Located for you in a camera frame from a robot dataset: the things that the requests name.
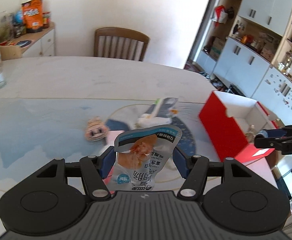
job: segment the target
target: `doll face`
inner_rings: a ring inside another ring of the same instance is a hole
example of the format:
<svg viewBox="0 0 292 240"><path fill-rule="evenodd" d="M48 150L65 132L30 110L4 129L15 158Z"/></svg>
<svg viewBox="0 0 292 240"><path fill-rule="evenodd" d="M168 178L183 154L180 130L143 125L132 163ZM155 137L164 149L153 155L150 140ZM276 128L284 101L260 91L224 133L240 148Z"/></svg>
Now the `doll face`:
<svg viewBox="0 0 292 240"><path fill-rule="evenodd" d="M107 136L109 129L99 119L93 119L88 122L85 137L89 141L96 141Z"/></svg>

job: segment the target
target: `blue ball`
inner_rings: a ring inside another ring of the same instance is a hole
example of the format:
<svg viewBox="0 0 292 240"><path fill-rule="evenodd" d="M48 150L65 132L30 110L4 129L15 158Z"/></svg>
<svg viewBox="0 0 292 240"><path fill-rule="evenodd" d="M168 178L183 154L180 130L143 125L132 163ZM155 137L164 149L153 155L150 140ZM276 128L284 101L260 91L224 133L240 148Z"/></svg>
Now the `blue ball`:
<svg viewBox="0 0 292 240"><path fill-rule="evenodd" d="M18 24L23 23L23 12L22 12L22 10L19 10L19 11L16 12L16 14L15 14L15 21Z"/></svg>

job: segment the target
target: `silver plastic packaging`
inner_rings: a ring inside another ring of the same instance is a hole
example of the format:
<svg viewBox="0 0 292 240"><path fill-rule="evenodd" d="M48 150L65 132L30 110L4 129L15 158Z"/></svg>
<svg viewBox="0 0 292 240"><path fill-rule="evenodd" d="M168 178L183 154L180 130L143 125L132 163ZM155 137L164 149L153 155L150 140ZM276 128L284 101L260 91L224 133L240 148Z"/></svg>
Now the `silver plastic packaging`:
<svg viewBox="0 0 292 240"><path fill-rule="evenodd" d="M117 158L108 189L152 190L156 174L172 155L181 136L181 129L170 124L118 135L115 139Z"/></svg>

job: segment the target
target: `chair backrest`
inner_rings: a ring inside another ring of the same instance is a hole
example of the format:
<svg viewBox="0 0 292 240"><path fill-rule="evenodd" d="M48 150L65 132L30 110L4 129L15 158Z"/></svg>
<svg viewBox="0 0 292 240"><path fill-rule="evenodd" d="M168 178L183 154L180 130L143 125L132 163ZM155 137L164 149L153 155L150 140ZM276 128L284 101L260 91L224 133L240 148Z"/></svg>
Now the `chair backrest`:
<svg viewBox="0 0 292 240"><path fill-rule="evenodd" d="M138 31L107 27L95 31L94 57L143 61L149 37Z"/></svg>

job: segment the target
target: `red box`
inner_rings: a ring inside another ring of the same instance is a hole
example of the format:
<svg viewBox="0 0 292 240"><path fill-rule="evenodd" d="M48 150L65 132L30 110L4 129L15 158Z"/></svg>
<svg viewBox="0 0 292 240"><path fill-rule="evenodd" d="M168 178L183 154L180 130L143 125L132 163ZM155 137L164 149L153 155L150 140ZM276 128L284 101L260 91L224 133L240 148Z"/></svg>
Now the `red box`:
<svg viewBox="0 0 292 240"><path fill-rule="evenodd" d="M256 131L276 129L269 114L256 100L213 91L199 113L221 161L232 157L241 163L268 156L274 149L257 149L248 143L245 133L250 125Z"/></svg>

